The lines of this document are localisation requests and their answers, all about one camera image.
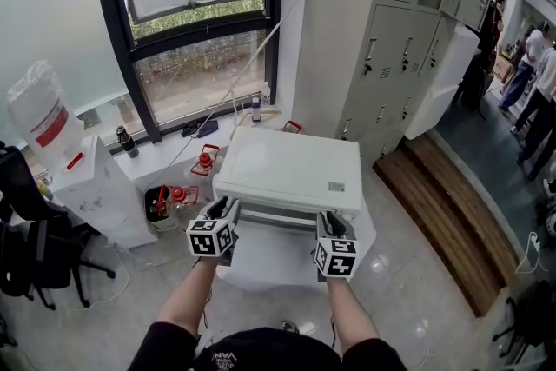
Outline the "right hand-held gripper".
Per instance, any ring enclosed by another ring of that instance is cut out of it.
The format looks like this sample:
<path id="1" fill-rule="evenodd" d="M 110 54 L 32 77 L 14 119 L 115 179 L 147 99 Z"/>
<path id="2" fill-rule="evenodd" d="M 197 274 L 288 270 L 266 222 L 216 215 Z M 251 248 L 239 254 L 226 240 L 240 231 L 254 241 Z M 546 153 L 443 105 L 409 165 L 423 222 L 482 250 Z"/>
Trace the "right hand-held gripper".
<path id="1" fill-rule="evenodd" d="M 353 277 L 356 261 L 360 257 L 360 243 L 353 226 L 332 211 L 322 211 L 316 216 L 316 248 L 314 264 L 317 280 Z"/>

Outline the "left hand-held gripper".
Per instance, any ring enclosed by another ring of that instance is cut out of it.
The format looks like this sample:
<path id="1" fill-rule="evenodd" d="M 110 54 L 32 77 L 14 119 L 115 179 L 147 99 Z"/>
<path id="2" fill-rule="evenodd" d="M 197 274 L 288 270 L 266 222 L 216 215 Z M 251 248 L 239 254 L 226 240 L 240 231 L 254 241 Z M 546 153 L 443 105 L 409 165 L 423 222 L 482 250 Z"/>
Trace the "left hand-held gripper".
<path id="1" fill-rule="evenodd" d="M 189 252 L 198 258 L 216 258 L 223 267 L 233 261 L 238 235 L 241 203 L 231 196 L 223 196 L 207 204 L 186 228 Z"/>

